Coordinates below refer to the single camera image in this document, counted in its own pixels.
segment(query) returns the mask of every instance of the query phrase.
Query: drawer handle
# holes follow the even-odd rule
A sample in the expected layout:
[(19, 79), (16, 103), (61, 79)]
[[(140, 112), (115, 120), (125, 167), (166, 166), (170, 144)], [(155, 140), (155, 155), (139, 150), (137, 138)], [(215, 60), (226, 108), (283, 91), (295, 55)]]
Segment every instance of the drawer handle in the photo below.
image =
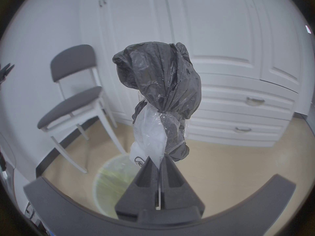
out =
[(235, 132), (238, 132), (238, 133), (247, 133), (249, 131), (252, 131), (252, 129), (251, 128), (243, 129), (243, 128), (238, 128), (238, 127), (235, 128)]
[(250, 105), (250, 106), (259, 106), (259, 105), (263, 104), (264, 102), (265, 102), (265, 100), (259, 100), (259, 99), (254, 99), (254, 98), (250, 98), (250, 97), (246, 98), (246, 104)]

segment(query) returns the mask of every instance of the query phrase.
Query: beige floor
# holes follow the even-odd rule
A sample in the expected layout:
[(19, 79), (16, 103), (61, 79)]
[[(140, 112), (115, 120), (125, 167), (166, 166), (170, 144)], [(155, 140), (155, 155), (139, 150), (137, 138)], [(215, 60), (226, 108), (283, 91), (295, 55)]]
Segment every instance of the beige floor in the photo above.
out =
[[(132, 127), (118, 124), (114, 130), (129, 151), (134, 141)], [(81, 205), (98, 212), (92, 196), (95, 175), (104, 162), (119, 152), (106, 131), (96, 122), (85, 141), (78, 137), (67, 147), (73, 159), (88, 169), (81, 173), (59, 155), (44, 176)], [(266, 235), (274, 235), (294, 215), (315, 180), (315, 138), (304, 120), (294, 118), (274, 147), (241, 147), (188, 140), (188, 157), (177, 166), (206, 205), (203, 217), (221, 212), (246, 199), (274, 174), (296, 183), (296, 190), (278, 220)]]

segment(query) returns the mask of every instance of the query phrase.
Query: white cabinet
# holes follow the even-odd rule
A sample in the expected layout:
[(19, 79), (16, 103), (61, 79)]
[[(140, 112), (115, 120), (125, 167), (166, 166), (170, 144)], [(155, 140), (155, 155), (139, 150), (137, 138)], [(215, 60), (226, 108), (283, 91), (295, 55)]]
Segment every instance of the white cabinet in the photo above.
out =
[(182, 42), (201, 77), (202, 101), (191, 119), (190, 138), (272, 146), (295, 109), (308, 111), (313, 49), (305, 20), (290, 0), (93, 3), (82, 0), (83, 41), (94, 36), (91, 43), (117, 121), (131, 123), (138, 97), (119, 82), (112, 57), (145, 41)]

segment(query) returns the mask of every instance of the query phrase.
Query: chair frame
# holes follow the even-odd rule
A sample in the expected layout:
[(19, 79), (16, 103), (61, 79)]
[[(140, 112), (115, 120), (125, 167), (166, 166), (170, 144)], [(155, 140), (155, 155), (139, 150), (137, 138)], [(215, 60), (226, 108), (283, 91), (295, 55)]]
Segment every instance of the chair frame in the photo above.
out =
[[(97, 67), (90, 67), (88, 69), (92, 70), (96, 85), (102, 86), (100, 83), (100, 78), (99, 78), (98, 72), (97, 72)], [(57, 81), (56, 83), (58, 85), (58, 90), (59, 90), (61, 98), (63, 100), (66, 100), (64, 93), (62, 91), (61, 85), (60, 85), (60, 81)], [(104, 90), (101, 91), (101, 93), (97, 99), (93, 100), (90, 104), (88, 104), (86, 106), (91, 106), (92, 108), (85, 110), (85, 111), (83, 111), (77, 115), (74, 115), (73, 113), (69, 113), (69, 116), (70, 116), (69, 119), (66, 119), (66, 120), (64, 120), (58, 124), (53, 125), (52, 127), (49, 127), (49, 128), (48, 128), (48, 126), (50, 124), (41, 128), (41, 130), (44, 131), (52, 139), (55, 148), (60, 152), (60, 154), (63, 155), (65, 157), (65, 159), (67, 159), (71, 164), (73, 164), (75, 167), (77, 167), (83, 173), (87, 173), (88, 170), (86, 168), (79, 166), (74, 160), (71, 159), (68, 152), (58, 143), (58, 141), (54, 137), (57, 133), (62, 132), (67, 128), (76, 126), (78, 128), (78, 130), (80, 131), (80, 133), (84, 136), (84, 138), (86, 140), (89, 140), (84, 129), (81, 127), (81, 125), (79, 125), (79, 123), (85, 122), (86, 120), (89, 120), (89, 119), (97, 116), (99, 118), (100, 122), (102, 123), (102, 125), (104, 126), (104, 128), (106, 129), (108, 135), (113, 140), (116, 147), (118, 148), (118, 150), (122, 154), (126, 153), (124, 148), (120, 144), (119, 140), (117, 139), (117, 137), (116, 137), (116, 135), (115, 135), (111, 125), (109, 124), (109, 122), (105, 116), (105, 113), (103, 111), (103, 109), (104, 109), (105, 112), (108, 114), (109, 118), (111, 119), (113, 126), (115, 128), (117, 128), (115, 119), (114, 119), (112, 112), (109, 108), (108, 102), (106, 100), (104, 100)]]

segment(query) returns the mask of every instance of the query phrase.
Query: yellow-green trash bag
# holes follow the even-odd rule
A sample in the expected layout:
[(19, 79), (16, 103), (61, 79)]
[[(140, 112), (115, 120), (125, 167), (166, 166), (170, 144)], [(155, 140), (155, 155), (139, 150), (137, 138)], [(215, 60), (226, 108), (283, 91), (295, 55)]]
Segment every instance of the yellow-green trash bag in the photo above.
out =
[(111, 218), (118, 218), (115, 205), (140, 170), (129, 154), (119, 155), (104, 164), (94, 181), (94, 202), (99, 211)]

